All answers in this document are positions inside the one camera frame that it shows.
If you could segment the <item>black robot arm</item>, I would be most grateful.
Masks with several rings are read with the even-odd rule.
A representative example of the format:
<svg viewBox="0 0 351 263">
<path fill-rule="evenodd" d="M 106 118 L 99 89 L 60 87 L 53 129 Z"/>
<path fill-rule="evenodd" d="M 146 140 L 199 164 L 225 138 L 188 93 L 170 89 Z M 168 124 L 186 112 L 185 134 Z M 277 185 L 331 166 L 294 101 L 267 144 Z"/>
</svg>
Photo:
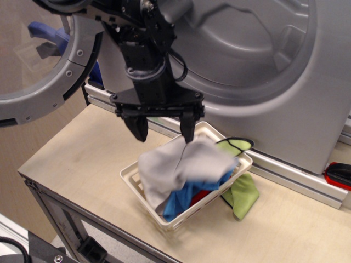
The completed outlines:
<svg viewBox="0 0 351 263">
<path fill-rule="evenodd" d="M 78 15 L 102 23 L 121 50 L 133 87 L 110 96 L 115 113 L 139 141 L 148 135 L 149 117 L 177 117 L 186 142 L 204 116 L 203 95 L 183 88 L 188 74 L 184 59 L 172 49 L 174 23 L 156 1 L 38 1 L 63 16 Z"/>
</svg>

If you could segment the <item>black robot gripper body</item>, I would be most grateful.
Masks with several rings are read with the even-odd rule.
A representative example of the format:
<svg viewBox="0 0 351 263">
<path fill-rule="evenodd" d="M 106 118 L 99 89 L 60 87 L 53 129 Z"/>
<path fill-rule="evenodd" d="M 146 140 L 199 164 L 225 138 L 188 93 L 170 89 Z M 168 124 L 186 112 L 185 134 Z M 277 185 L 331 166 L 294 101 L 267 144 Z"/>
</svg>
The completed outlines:
<svg viewBox="0 0 351 263">
<path fill-rule="evenodd" d="M 133 88 L 110 95 L 119 117 L 185 117 L 205 115 L 203 94 L 183 88 L 171 73 L 147 74 L 145 71 L 127 73 Z"/>
</svg>

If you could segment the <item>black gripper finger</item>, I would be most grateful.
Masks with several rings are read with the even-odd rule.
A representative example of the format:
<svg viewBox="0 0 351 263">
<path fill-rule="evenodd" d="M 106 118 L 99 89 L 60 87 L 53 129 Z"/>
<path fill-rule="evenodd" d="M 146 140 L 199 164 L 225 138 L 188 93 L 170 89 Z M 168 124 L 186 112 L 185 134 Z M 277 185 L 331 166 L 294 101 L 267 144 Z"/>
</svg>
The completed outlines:
<svg viewBox="0 0 351 263">
<path fill-rule="evenodd" d="M 184 112 L 180 116 L 180 131 L 186 143 L 190 143 L 194 139 L 195 123 L 193 112 Z"/>
<path fill-rule="evenodd" d="M 145 142 L 148 135 L 148 120 L 146 117 L 124 116 L 123 120 L 134 137 L 141 142 Z"/>
</svg>

